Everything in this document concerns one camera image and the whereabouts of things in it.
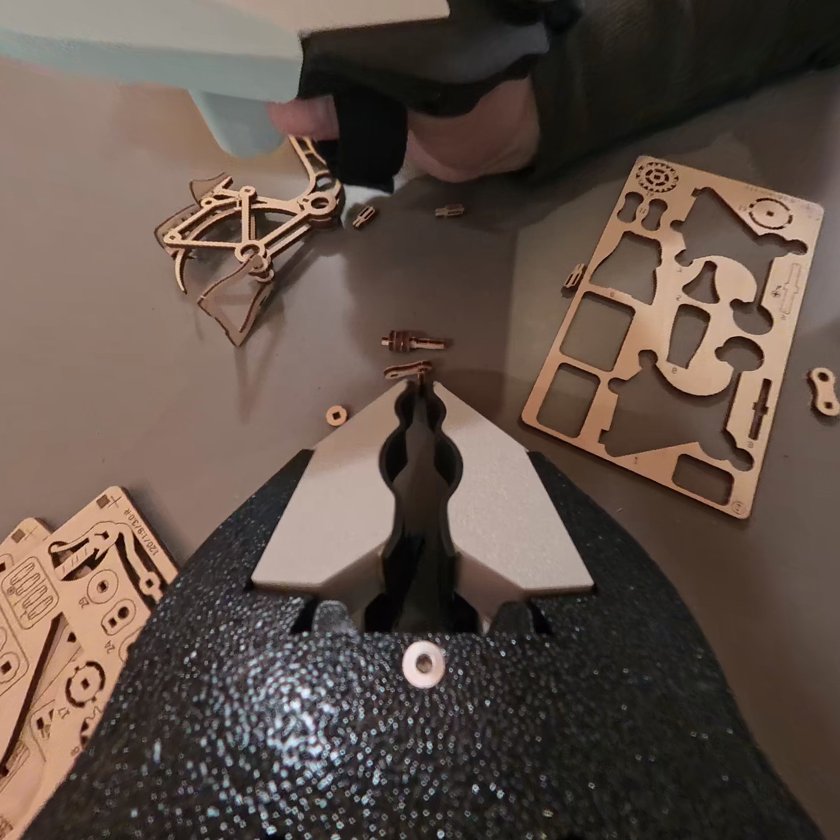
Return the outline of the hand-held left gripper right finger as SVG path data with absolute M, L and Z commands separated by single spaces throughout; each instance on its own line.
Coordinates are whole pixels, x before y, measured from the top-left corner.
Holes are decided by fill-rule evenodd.
M 420 562 L 429 629 L 479 633 L 509 604 L 594 581 L 525 447 L 442 384 L 423 386 L 432 526 Z

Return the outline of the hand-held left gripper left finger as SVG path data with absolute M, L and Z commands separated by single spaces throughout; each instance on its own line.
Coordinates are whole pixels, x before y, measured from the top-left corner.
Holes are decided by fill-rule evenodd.
M 252 574 L 256 587 L 341 602 L 372 631 L 396 625 L 421 550 L 395 489 L 417 396 L 415 382 L 394 385 L 312 450 Z

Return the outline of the assembled wooden model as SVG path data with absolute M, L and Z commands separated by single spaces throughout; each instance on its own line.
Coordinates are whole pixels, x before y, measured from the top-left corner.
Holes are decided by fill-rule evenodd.
M 186 261 L 198 251 L 225 251 L 236 259 L 237 269 L 215 280 L 197 299 L 199 308 L 236 347 L 247 340 L 274 290 L 274 259 L 312 230 L 337 225 L 343 210 L 343 184 L 314 142 L 293 136 L 289 143 L 308 177 L 298 196 L 280 199 L 262 195 L 252 185 L 234 187 L 234 178 L 223 173 L 192 181 L 192 204 L 154 231 L 158 244 L 173 258 L 181 292 L 186 292 Z

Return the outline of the person's right forearm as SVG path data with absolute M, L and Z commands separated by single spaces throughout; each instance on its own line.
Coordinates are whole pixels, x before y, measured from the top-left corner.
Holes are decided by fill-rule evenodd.
M 835 65 L 838 53 L 838 1 L 582 2 L 532 69 L 532 179 Z

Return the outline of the person's right hand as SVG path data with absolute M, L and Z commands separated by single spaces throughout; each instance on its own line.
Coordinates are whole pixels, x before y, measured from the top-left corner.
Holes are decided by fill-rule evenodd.
M 340 137 L 331 97 L 269 102 L 267 109 L 282 134 L 314 141 Z M 414 169 L 442 182 L 517 172 L 532 162 L 539 142 L 539 115 L 530 77 L 504 81 L 468 113 L 456 117 L 407 113 L 407 159 Z

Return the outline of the wooden part sheet with pieces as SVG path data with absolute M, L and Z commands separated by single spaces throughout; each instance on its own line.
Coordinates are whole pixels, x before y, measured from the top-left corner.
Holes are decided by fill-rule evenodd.
M 2 838 L 20 838 L 67 777 L 176 576 L 118 486 L 1 576 Z
M 37 547 L 52 533 L 52 529 L 36 518 L 22 520 L 1 541 L 1 576 L 32 556 Z

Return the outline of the emptied wooden part sheet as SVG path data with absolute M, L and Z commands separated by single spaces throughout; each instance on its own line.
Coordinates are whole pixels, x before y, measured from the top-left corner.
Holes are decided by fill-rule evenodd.
M 683 227 L 697 199 L 717 198 L 741 228 L 784 247 L 764 280 L 740 260 L 704 255 L 685 263 Z M 524 424 L 684 496 L 741 520 L 751 516 L 776 407 L 802 309 L 824 208 L 804 198 L 700 171 L 654 156 L 638 157 L 613 216 L 574 290 L 560 329 L 521 411 Z M 595 282 L 595 273 L 628 236 L 656 243 L 650 302 Z M 584 361 L 566 348 L 586 302 L 614 304 L 628 317 L 615 357 Z M 654 356 L 665 383 L 690 397 L 713 397 L 733 386 L 723 432 L 747 469 L 710 456 L 691 441 L 628 455 L 612 455 L 618 382 L 642 371 L 641 356 Z M 566 369 L 594 379 L 581 429 L 565 433 L 539 414 L 556 375 Z

